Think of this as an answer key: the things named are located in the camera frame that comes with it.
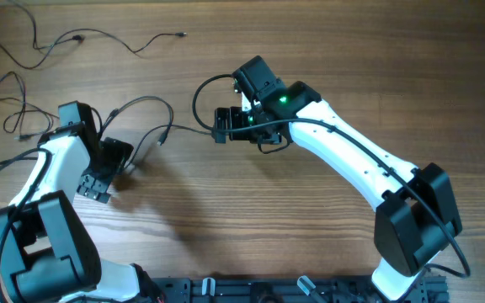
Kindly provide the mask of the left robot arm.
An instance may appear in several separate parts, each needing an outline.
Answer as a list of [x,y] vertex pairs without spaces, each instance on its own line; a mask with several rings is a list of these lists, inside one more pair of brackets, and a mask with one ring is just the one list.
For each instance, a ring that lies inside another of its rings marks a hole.
[[101,141],[93,111],[59,107],[61,125],[38,145],[0,162],[0,171],[37,153],[22,190],[0,209],[1,302],[161,302],[162,291],[138,265],[100,258],[72,202],[107,201],[106,189],[133,147]]

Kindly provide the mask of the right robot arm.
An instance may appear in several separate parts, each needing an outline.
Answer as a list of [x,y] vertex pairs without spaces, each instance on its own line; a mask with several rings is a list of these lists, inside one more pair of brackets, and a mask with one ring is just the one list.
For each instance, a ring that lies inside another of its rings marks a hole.
[[471,271],[455,238],[462,231],[448,174],[434,163],[419,168],[393,156],[344,122],[320,93],[286,86],[255,56],[229,74],[239,107],[218,108],[217,143],[295,143],[321,158],[366,199],[375,213],[374,244],[381,261],[368,290],[334,290],[347,300],[431,302],[423,276],[437,268],[466,278]]

